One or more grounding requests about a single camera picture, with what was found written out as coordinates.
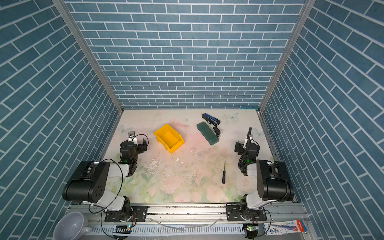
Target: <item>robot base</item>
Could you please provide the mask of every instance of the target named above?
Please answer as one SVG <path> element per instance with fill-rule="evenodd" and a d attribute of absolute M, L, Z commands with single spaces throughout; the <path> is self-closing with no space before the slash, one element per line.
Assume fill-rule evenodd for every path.
<path fill-rule="evenodd" d="M 124 205 L 120 211 L 105 211 L 105 222 L 128 222 L 132 220 L 132 216 L 136 217 L 136 222 L 145 222 L 147 216 L 147 206 L 131 206 L 129 198 L 124 197 Z"/>
<path fill-rule="evenodd" d="M 225 206 L 227 212 L 227 221 L 253 221 L 256 218 L 257 221 L 266 221 L 266 215 L 264 209 L 253 210 L 249 209 L 245 204 L 245 196 L 241 200 L 240 204 L 230 204 Z"/>

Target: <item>metal rail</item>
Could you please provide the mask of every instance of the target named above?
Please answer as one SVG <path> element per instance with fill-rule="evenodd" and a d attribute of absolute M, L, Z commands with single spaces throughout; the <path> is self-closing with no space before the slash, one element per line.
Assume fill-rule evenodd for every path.
<path fill-rule="evenodd" d="M 57 8 L 58 12 L 60 13 L 64 22 L 67 24 L 67 27 L 71 31 L 73 37 L 75 38 L 76 42 L 80 46 L 85 57 L 88 59 L 89 64 L 92 66 L 93 70 L 95 71 L 96 75 L 99 78 L 99 81 L 104 86 L 109 97 L 112 99 L 113 103 L 117 107 L 119 113 L 122 113 L 123 107 L 121 106 L 118 98 L 116 97 L 110 84 L 108 83 L 108 80 L 104 75 L 104 72 L 102 71 L 99 63 L 97 62 L 95 56 L 93 55 L 92 50 L 90 49 L 88 43 L 85 41 L 85 38 L 82 35 L 82 33 L 79 29 L 79 26 L 76 24 L 76 22 L 75 22 L 73 16 L 71 15 L 67 5 L 65 4 L 64 0 L 52 0 L 52 2 L 55 5 L 55 7 Z"/>
<path fill-rule="evenodd" d="M 268 102 L 269 98 L 271 97 L 272 91 L 275 88 L 281 73 L 283 72 L 283 69 L 285 67 L 285 64 L 287 63 L 288 57 L 291 54 L 292 49 L 295 46 L 297 39 L 299 38 L 300 32 L 303 29 L 304 23 L 307 20 L 315 2 L 316 2 L 316 0 L 306 0 L 305 4 L 304 4 L 304 6 L 300 12 L 299 18 L 297 19 L 295 27 L 292 30 L 292 34 L 288 40 L 288 43 L 287 43 L 286 47 L 284 48 L 284 52 L 281 55 L 281 59 L 279 61 L 279 64 L 276 67 L 275 73 L 272 76 L 271 82 L 269 83 L 269 85 L 266 89 L 265 95 L 264 95 L 262 102 L 260 104 L 260 107 L 259 107 L 260 112 L 263 112 L 263 110 L 266 106 L 266 103 Z"/>
<path fill-rule="evenodd" d="M 261 112 L 258 112 L 257 115 L 259 116 L 260 124 L 263 128 L 265 139 L 269 145 L 269 149 L 271 150 L 273 159 L 275 161 L 281 161 L 280 156 L 279 156 L 278 151 L 277 151 L 277 148 L 276 148 L 276 145 L 275 145 L 275 142 L 272 139 L 271 132 L 269 131 L 268 125 L 266 124 L 264 114 Z"/>
<path fill-rule="evenodd" d="M 212 224 L 217 219 L 221 218 L 216 224 L 225 223 L 250 223 L 250 221 L 228 222 L 225 210 L 225 203 L 205 203 L 205 204 L 132 204 L 148 206 L 146 221 L 137 224 L 155 225 L 156 220 L 165 224 Z M 308 215 L 301 203 L 276 203 L 265 207 L 269 210 L 274 222 L 289 221 L 289 220 L 309 220 Z M 100 223 L 100 213 L 92 214 L 88 211 L 88 204 L 70 205 L 67 213 L 81 212 L 88 218 L 89 224 L 97 225 Z M 104 222 L 104 225 L 115 225 L 116 223 Z"/>
<path fill-rule="evenodd" d="M 104 147 L 103 147 L 103 149 L 102 149 L 102 151 L 101 151 L 99 157 L 97 158 L 96 162 L 100 162 L 100 161 L 102 161 L 102 160 L 104 159 L 104 156 L 105 156 L 105 154 L 106 154 L 106 152 L 107 152 L 107 150 L 108 150 L 109 144 L 111 143 L 112 138 L 113 138 L 113 136 L 114 136 L 114 134 L 115 134 L 115 131 L 116 131 L 118 125 L 119 125 L 120 119 L 121 119 L 121 117 L 122 117 L 122 113 L 123 113 L 123 112 L 119 113 L 118 117 L 116 118 L 116 121 L 115 121 L 115 123 L 113 124 L 113 127 L 112 127 L 112 129 L 111 129 L 111 132 L 109 133 L 109 136 L 108 136 L 108 138 L 107 138 L 107 141 L 105 142 Z"/>

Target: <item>table surface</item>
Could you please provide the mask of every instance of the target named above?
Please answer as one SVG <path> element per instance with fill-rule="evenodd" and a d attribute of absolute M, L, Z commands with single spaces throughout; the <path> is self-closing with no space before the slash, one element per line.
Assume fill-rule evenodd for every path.
<path fill-rule="evenodd" d="M 196 128 L 204 121 L 202 113 L 221 120 L 220 140 L 213 146 Z M 172 154 L 153 134 L 165 124 L 171 125 L 185 141 Z M 260 145 L 258 159 L 273 161 L 255 110 L 125 110 L 104 158 L 119 160 L 120 143 L 127 140 L 129 131 L 145 134 L 149 138 L 148 151 L 139 154 L 133 176 L 124 177 L 120 195 L 132 203 L 239 201 L 257 189 L 256 178 L 244 176 L 238 169 L 240 156 L 234 152 L 237 141 L 244 143 L 249 127 Z M 222 184 L 224 161 L 226 182 Z M 121 177 L 109 178 L 106 185 L 117 193 Z"/>

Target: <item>screwdriver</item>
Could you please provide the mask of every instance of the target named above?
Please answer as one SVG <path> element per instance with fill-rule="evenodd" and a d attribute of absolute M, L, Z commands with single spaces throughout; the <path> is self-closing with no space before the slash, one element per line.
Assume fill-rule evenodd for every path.
<path fill-rule="evenodd" d="M 223 184 L 225 183 L 225 161 L 224 161 L 224 171 L 223 171 Z"/>

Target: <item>brick wallpaper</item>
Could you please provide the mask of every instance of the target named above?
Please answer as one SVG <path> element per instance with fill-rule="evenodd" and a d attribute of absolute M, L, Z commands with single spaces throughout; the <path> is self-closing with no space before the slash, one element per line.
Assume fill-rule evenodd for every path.
<path fill-rule="evenodd" d="M 51 238 L 117 110 L 51 0 L 0 0 L 0 239 Z"/>
<path fill-rule="evenodd" d="M 66 3 L 124 108 L 257 108 L 304 0 Z"/>
<path fill-rule="evenodd" d="M 384 239 L 383 13 L 317 0 L 265 109 L 319 239 Z"/>

